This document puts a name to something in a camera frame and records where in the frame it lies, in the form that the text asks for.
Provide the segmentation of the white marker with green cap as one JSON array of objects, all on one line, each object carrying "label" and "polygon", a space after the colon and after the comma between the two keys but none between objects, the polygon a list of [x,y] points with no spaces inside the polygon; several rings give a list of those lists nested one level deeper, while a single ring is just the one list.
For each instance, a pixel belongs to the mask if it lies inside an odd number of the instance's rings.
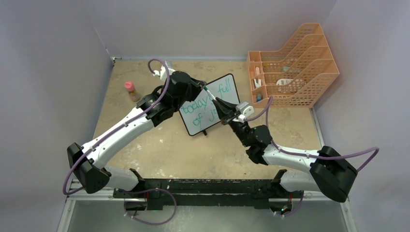
[{"label": "white marker with green cap", "polygon": [[204,87],[204,90],[206,91],[208,98],[211,101],[211,104],[214,104],[216,97],[211,93],[211,91],[207,87]]}]

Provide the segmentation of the white whiteboard with black frame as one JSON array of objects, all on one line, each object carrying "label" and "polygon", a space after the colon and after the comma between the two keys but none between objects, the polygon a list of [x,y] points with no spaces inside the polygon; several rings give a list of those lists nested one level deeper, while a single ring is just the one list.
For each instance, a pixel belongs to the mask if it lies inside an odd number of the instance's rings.
[{"label": "white whiteboard with black frame", "polygon": [[[211,81],[206,87],[213,96],[229,103],[239,104],[235,79],[231,73]],[[194,101],[184,102],[179,112],[190,136],[199,134],[220,122],[212,98],[206,90],[202,90]]]}]

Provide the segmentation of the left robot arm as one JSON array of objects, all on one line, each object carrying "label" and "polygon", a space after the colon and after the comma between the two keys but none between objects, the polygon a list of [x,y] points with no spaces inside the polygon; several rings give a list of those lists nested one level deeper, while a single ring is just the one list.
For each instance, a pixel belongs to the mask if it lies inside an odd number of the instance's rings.
[{"label": "left robot arm", "polygon": [[104,187],[118,188],[133,198],[140,197],[144,193],[140,174],[134,169],[109,167],[108,161],[138,136],[171,118],[184,102],[195,100],[205,85],[185,72],[174,71],[165,86],[158,86],[144,96],[121,121],[98,138],[83,145],[69,145],[69,166],[81,189],[93,194]]}]

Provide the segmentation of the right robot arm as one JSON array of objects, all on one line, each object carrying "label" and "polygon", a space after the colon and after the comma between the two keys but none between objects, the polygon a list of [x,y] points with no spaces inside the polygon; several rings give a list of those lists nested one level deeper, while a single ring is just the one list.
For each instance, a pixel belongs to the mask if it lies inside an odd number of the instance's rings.
[{"label": "right robot arm", "polygon": [[233,104],[218,97],[212,100],[223,125],[229,125],[246,154],[255,164],[279,165],[298,172],[285,171],[271,184],[279,197],[291,191],[320,191],[329,199],[344,203],[358,175],[358,171],[329,146],[320,150],[302,150],[280,146],[273,142],[267,125],[249,126],[248,115],[253,108],[248,102]]}]

